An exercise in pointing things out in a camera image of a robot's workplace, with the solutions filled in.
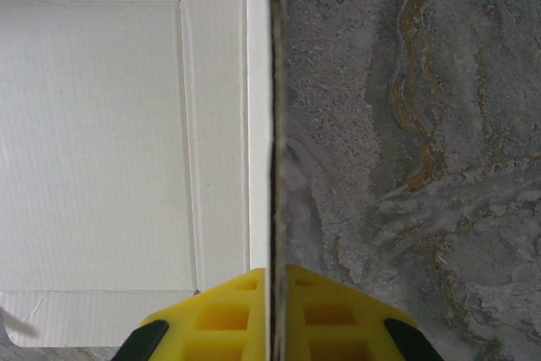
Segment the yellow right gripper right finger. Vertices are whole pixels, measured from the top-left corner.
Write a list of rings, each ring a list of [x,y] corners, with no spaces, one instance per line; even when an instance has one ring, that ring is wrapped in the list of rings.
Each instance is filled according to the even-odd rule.
[[[286,361],[431,361],[408,314],[300,266],[286,271]]]

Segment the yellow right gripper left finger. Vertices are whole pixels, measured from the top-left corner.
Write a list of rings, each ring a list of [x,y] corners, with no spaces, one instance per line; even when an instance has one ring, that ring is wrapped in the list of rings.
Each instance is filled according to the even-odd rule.
[[[267,361],[266,324],[258,268],[148,316],[113,361]]]

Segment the white and purple paper box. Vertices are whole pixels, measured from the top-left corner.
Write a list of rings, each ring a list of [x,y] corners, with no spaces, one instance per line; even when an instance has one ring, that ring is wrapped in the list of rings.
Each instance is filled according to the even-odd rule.
[[[0,0],[0,318],[117,347],[271,262],[268,0]]]

